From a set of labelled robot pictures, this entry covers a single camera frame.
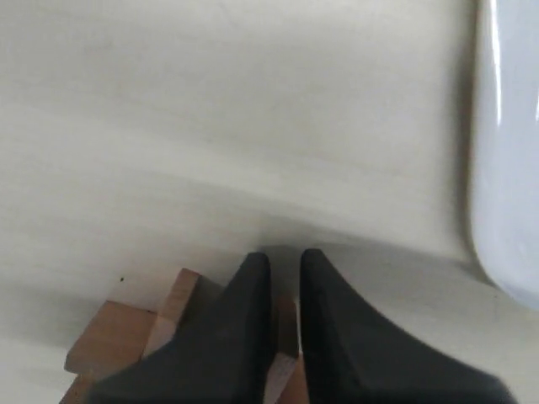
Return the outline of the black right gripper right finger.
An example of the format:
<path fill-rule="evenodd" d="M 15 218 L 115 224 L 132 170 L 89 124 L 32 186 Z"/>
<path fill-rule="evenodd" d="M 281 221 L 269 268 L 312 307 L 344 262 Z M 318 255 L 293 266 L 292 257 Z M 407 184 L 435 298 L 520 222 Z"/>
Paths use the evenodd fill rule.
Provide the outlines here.
<path fill-rule="evenodd" d="M 312 403 L 515 402 L 497 377 L 388 320 L 319 249 L 307 249 L 301 257 L 300 313 Z"/>

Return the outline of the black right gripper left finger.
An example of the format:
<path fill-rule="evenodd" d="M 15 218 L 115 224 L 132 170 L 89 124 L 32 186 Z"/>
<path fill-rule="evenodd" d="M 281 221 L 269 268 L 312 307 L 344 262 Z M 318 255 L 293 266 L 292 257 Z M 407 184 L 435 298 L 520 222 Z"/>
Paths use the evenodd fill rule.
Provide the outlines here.
<path fill-rule="evenodd" d="M 218 299 L 156 352 L 90 388 L 88 403 L 261 403 L 275 356 L 270 261 L 251 252 Z"/>

